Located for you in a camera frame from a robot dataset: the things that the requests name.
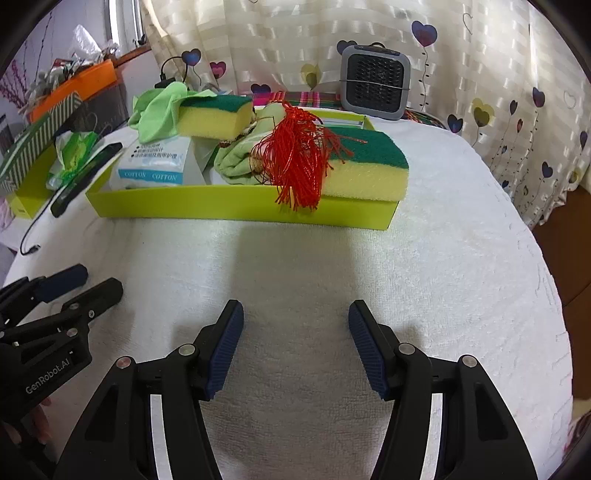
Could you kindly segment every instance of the person's hand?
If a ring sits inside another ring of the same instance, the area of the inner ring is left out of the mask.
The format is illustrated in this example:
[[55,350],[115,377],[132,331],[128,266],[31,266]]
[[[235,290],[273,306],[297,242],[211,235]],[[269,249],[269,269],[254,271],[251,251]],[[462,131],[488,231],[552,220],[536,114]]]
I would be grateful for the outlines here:
[[[51,405],[51,399],[47,397],[45,400],[41,402],[41,405],[44,407],[48,407]],[[33,435],[39,443],[46,445],[49,440],[51,440],[51,434],[49,432],[49,422],[47,421],[47,417],[45,416],[45,412],[41,408],[41,405],[36,406],[34,409],[30,411],[31,418],[33,420],[33,428],[34,432]],[[19,434],[14,427],[9,425],[8,423],[2,423],[4,428],[6,429],[8,436],[11,440],[18,445],[21,443],[21,434]]]

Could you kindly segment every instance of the white curtain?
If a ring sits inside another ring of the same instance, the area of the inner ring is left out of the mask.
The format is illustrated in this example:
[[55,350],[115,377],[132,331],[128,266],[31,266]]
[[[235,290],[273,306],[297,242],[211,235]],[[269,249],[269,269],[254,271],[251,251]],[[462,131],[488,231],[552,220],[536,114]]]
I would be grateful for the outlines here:
[[142,1],[160,63],[197,49],[194,88],[338,92],[343,46],[379,41],[403,52],[409,108],[473,145],[530,228],[564,204],[589,165],[591,85],[526,0]]

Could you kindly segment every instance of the plastic bag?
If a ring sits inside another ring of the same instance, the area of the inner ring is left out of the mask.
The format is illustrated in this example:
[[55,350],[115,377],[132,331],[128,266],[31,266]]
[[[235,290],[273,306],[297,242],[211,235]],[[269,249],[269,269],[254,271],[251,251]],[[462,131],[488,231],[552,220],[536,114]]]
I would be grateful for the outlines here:
[[99,63],[103,57],[98,43],[82,25],[78,25],[74,29],[74,37],[72,38],[69,54],[75,54],[81,59],[90,60],[94,63]]
[[103,56],[105,58],[114,56],[116,59],[118,59],[121,56],[121,48],[119,47],[119,44],[115,43],[113,40],[108,40],[106,45],[103,47]]
[[49,169],[45,186],[58,190],[82,169],[99,136],[94,132],[67,131],[56,138],[57,159]]

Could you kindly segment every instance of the light green towel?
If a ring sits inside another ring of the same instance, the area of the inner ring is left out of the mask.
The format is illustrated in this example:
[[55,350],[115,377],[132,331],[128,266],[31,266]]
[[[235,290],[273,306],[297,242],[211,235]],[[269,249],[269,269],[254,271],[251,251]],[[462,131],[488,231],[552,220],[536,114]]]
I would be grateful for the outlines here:
[[134,113],[128,125],[138,131],[142,144],[173,137],[177,135],[178,106],[183,100],[215,96],[211,90],[189,91],[182,82],[148,90],[134,98]]
[[256,125],[245,137],[226,148],[220,148],[213,166],[228,183],[257,185],[259,181],[251,170],[250,153],[285,117],[280,103],[270,103],[256,112]]

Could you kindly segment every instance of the cotton pad package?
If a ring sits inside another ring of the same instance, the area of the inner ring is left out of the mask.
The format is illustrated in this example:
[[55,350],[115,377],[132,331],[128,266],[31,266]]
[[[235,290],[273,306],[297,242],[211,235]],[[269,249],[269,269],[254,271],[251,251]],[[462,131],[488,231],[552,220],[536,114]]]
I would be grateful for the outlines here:
[[111,190],[204,185],[202,171],[217,147],[216,140],[175,136],[132,143],[111,171]]

